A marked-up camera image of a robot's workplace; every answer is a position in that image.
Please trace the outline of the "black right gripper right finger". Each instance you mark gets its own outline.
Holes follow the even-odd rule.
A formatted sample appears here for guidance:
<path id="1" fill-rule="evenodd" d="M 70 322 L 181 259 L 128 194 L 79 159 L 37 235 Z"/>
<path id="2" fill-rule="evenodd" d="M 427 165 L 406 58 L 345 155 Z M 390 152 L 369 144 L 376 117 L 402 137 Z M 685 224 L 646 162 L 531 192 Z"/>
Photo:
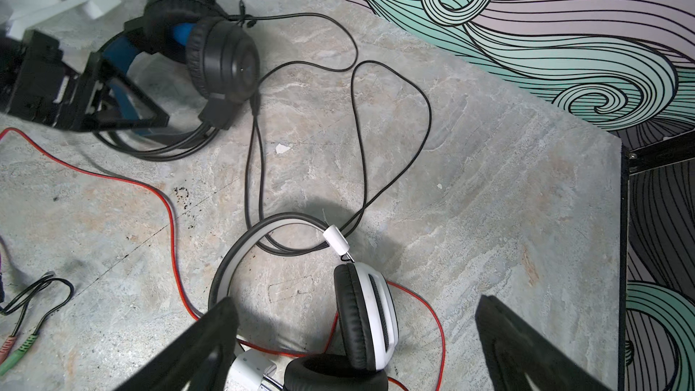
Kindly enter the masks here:
<path id="1" fill-rule="evenodd" d="M 481 296 L 475 322 L 495 390 L 607 389 L 498 298 Z"/>

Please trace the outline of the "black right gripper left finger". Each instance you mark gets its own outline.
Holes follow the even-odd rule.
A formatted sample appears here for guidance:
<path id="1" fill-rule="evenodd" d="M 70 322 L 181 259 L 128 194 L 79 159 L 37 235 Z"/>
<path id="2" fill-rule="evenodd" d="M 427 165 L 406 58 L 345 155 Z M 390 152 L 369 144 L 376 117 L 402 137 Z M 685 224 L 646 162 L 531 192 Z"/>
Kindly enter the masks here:
<path id="1" fill-rule="evenodd" d="M 223 390 L 236 359 L 239 317 L 227 297 L 122 383 L 119 390 Z"/>

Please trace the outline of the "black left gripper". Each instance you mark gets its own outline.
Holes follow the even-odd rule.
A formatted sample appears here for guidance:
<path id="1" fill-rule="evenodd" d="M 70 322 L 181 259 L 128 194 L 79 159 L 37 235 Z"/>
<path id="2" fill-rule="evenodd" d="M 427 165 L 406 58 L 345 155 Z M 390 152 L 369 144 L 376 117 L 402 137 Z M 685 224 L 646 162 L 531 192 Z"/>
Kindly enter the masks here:
<path id="1" fill-rule="evenodd" d="M 1 112 L 58 130 L 164 128 L 169 115 L 101 52 L 83 72 L 63 61 L 59 42 L 38 31 L 1 37 Z"/>

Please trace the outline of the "black blue gaming headset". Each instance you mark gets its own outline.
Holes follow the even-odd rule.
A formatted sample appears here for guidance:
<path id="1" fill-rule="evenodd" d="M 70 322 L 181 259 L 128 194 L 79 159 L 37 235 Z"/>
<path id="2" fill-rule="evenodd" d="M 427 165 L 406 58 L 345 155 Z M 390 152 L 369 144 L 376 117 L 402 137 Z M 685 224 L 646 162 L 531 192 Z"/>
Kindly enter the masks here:
<path id="1" fill-rule="evenodd" d="M 96 133 L 96 139 L 136 159 L 168 162 L 199 152 L 220 130 L 228 130 L 260 79 L 258 49 L 243 29 L 245 8 L 239 9 L 227 14 L 216 0 L 147 0 L 142 16 L 126 22 L 99 52 L 121 72 L 145 52 L 186 65 L 191 83 L 206 99 L 201 123 L 187 133 L 151 135 L 162 145 L 155 150 L 137 150 L 114 131 Z"/>

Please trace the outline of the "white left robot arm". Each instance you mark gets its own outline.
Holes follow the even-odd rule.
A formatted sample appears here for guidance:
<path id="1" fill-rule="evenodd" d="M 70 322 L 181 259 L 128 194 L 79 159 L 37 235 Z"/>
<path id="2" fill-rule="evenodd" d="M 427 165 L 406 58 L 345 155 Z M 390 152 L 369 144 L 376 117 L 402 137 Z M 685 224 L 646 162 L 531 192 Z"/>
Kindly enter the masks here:
<path id="1" fill-rule="evenodd" d="M 82 72 L 63 59 L 58 40 L 36 25 L 74 8 L 98 19 L 121 0 L 1 0 L 1 112 L 58 130 L 97 132 L 164 128 L 169 116 L 127 75 L 147 45 L 139 22 L 127 25 Z"/>

